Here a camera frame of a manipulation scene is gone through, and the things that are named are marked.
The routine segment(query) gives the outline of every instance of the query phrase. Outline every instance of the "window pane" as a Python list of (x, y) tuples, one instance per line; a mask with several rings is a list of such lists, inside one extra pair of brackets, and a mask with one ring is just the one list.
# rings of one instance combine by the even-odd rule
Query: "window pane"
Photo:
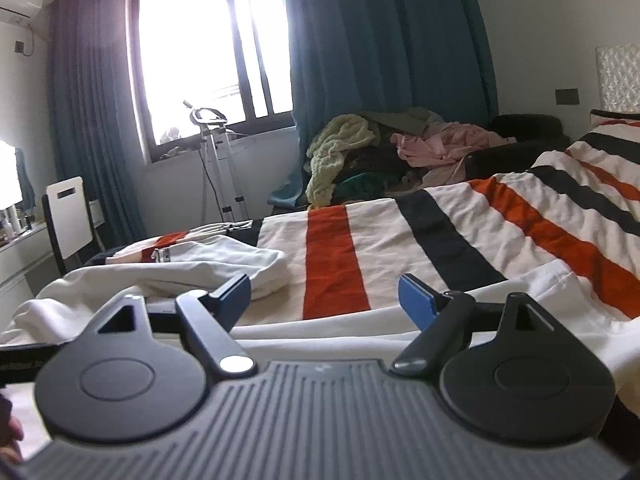
[(289, 33), (282, 0), (251, 0), (262, 59), (269, 80), (273, 111), (289, 112), (291, 79), (289, 75)]
[(183, 100), (245, 120), (226, 0), (140, 0), (139, 28), (158, 144), (199, 132)]
[(242, 39), (242, 52), (244, 53), (244, 64), (246, 75), (249, 78), (249, 86), (254, 101), (256, 117), (267, 115), (267, 105), (262, 91), (260, 81), (260, 66), (258, 65), (258, 54), (255, 50), (254, 26), (251, 21), (251, 10), (249, 0), (234, 0), (236, 3), (236, 18), (238, 19), (238, 29)]

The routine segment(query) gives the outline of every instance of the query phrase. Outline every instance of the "wall outlet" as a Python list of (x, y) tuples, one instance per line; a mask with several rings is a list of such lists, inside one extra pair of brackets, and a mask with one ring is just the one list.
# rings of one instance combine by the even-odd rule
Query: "wall outlet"
[(557, 105), (579, 105), (580, 93), (577, 88), (563, 88), (556, 90)]

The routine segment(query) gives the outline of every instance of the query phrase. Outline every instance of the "window frame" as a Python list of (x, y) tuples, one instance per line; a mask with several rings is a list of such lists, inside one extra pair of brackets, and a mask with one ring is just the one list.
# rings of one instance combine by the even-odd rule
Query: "window frame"
[[(153, 126), (151, 123), (151, 112), (149, 111), (148, 102), (146, 100), (145, 78), (142, 72), (142, 53), (140, 51), (140, 0), (130, 0), (130, 56), (132, 60), (132, 84), (135, 95), (135, 104), (138, 108), (140, 116), (140, 128), (142, 129), (143, 138), (146, 142), (146, 148), (151, 158), (151, 162), (157, 162), (170, 149), (180, 146), (182, 148), (197, 149), (201, 139), (198, 134), (189, 137), (171, 140), (164, 144), (156, 144)], [(238, 71), (238, 87), (240, 97), (242, 99), (242, 108), (246, 119), (241, 123), (228, 124), (229, 129), (244, 135), (255, 135), (280, 128), (294, 126), (293, 115), (291, 112), (273, 112), (273, 104), (271, 102), (271, 92), (268, 78), (264, 69), (260, 42), (258, 40), (255, 21), (252, 17), (252, 25), (254, 32), (254, 44), (258, 57), (258, 66), (260, 68), (260, 82), (264, 93), (264, 100), (267, 105), (267, 115), (264, 117), (255, 117), (254, 102), (252, 99), (249, 78), (247, 77), (246, 64), (244, 60), (244, 51), (242, 49), (242, 40), (238, 21), (236, 20), (236, 7), (234, 0), (226, 0), (229, 9), (229, 17), (231, 21), (232, 40), (234, 44), (234, 55), (236, 58), (236, 70)]]

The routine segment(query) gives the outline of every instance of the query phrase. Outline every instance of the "pillow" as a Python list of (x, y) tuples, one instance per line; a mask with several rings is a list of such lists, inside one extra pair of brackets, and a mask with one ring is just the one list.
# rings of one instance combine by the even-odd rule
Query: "pillow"
[(631, 124), (632, 126), (640, 126), (640, 114), (591, 110), (591, 127), (597, 128), (603, 124)]

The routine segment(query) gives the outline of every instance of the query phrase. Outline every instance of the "striped blanket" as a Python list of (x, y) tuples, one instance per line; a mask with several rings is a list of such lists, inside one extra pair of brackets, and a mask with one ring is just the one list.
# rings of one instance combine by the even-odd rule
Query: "striped blanket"
[(336, 316), (398, 304), (410, 272), (439, 291), (473, 290), (556, 258), (619, 320), (640, 316), (640, 123), (606, 121), (525, 173), (384, 199), (216, 224), (146, 240), (153, 248), (224, 232), (286, 254), (289, 285), (241, 324)]

